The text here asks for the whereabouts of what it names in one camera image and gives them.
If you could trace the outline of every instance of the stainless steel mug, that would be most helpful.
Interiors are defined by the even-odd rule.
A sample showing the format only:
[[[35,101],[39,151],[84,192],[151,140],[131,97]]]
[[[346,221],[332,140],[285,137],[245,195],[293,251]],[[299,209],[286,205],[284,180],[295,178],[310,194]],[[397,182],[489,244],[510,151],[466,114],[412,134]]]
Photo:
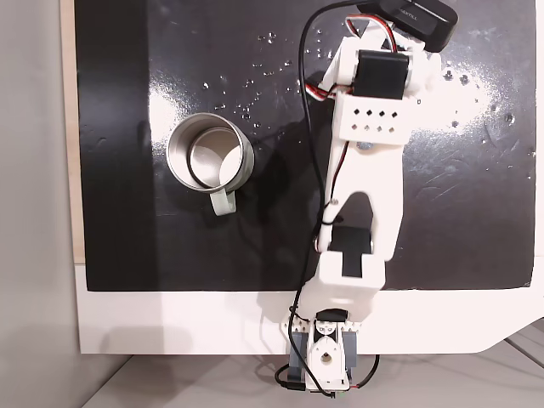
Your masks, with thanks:
[[[170,135],[167,162],[181,184],[209,194],[216,215],[225,215],[236,211],[235,190],[249,179],[255,156],[235,124],[212,113],[197,113]]]

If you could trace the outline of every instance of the mug handle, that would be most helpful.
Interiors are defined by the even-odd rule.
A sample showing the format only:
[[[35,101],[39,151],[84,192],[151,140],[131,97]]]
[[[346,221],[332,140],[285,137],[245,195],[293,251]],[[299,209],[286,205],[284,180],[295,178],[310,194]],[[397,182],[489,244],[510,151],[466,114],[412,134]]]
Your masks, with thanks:
[[[227,193],[225,189],[222,189],[217,193],[212,193],[210,198],[212,199],[213,211],[215,212],[215,215],[225,215],[236,212],[234,191]]]

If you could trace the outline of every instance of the mug rim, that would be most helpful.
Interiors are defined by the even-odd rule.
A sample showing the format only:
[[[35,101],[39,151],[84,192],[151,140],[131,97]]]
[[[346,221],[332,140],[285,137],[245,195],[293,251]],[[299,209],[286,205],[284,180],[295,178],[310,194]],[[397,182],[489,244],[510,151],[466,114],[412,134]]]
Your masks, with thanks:
[[[170,158],[170,145],[172,143],[172,140],[174,139],[174,134],[176,134],[176,132],[178,131],[178,129],[184,125],[187,121],[191,120],[191,119],[194,119],[198,116],[202,116],[202,117],[210,117],[210,116],[213,116],[213,117],[216,117],[218,118],[220,121],[222,121],[225,125],[227,125],[229,127],[229,129],[231,129],[235,135],[236,135],[236,138],[238,139],[238,145],[240,146],[240,160],[238,162],[238,169],[236,170],[236,173],[235,175],[229,179],[227,182],[225,183],[222,183],[221,185],[217,186],[217,187],[210,187],[210,188],[206,188],[206,187],[201,187],[201,188],[196,188],[194,185],[190,185],[190,184],[187,184],[186,182],[184,182],[179,176],[178,174],[175,172],[175,170],[173,169],[173,166],[172,166],[172,163],[171,163],[171,158]],[[199,113],[194,113],[192,115],[189,115],[187,116],[185,119],[183,119],[179,124],[178,126],[176,126],[174,128],[174,130],[170,133],[170,136],[168,137],[168,142],[167,142],[167,164],[168,164],[168,167],[170,168],[170,172],[173,174],[173,176],[181,183],[183,184],[185,187],[189,188],[189,189],[192,189],[194,191],[199,191],[199,192],[202,192],[202,193],[208,193],[208,194],[212,194],[212,193],[216,193],[218,191],[221,191],[223,189],[227,190],[225,187],[230,183],[232,182],[232,180],[234,180],[238,174],[240,173],[241,169],[242,169],[242,164],[244,162],[244,142],[243,142],[243,139],[240,135],[240,131],[238,130],[238,128],[234,125],[234,123],[231,123],[229,120],[225,119],[224,117],[220,116],[220,115],[216,115],[214,113],[208,113],[208,112],[199,112]],[[190,167],[190,161],[189,161],[189,158],[187,157],[185,159],[187,161],[187,167]]]

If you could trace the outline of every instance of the screw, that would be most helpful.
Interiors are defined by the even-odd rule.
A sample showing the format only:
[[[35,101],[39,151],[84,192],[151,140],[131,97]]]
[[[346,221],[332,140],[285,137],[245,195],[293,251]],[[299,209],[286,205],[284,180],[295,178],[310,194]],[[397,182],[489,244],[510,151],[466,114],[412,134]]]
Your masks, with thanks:
[[[357,142],[357,149],[360,149],[360,150],[370,150],[373,147],[374,147],[373,143]]]

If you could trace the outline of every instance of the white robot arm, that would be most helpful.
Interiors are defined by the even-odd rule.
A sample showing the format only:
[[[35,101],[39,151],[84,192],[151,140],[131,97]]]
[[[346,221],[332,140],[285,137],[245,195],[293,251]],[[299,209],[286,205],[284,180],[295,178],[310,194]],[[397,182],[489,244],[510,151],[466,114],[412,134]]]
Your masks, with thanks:
[[[394,33],[394,41],[402,51],[394,53],[397,62],[382,64],[381,59],[393,54],[383,49],[386,35],[378,24],[370,24],[361,38],[344,38],[319,86],[336,91],[326,208],[315,243],[320,253],[317,270],[304,286],[297,309],[297,314],[309,321],[297,317],[293,331],[309,369],[329,391],[350,387],[358,326],[371,312],[371,301],[385,284],[385,262],[394,255],[399,234],[403,149],[419,123],[422,100],[441,69],[439,54],[428,58],[423,50],[425,43],[398,33]],[[400,83],[400,89],[393,85],[385,94],[368,96],[375,91],[373,87],[380,88],[379,83],[372,82],[379,82],[379,75],[370,78],[371,82],[363,77],[373,75],[376,60],[377,66],[393,67],[392,75],[394,66],[404,61],[404,73],[391,78],[393,84]],[[369,88],[365,89],[365,83],[370,83]],[[367,194],[373,220],[371,250],[360,254],[360,271],[354,274],[345,270],[343,251],[331,248],[331,243],[333,229],[339,227],[335,225],[337,215],[348,198],[358,192]],[[285,334],[287,322],[286,318],[282,324]],[[290,363],[290,378],[302,381],[297,359],[292,357]],[[317,389],[309,376],[305,377],[305,386]]]

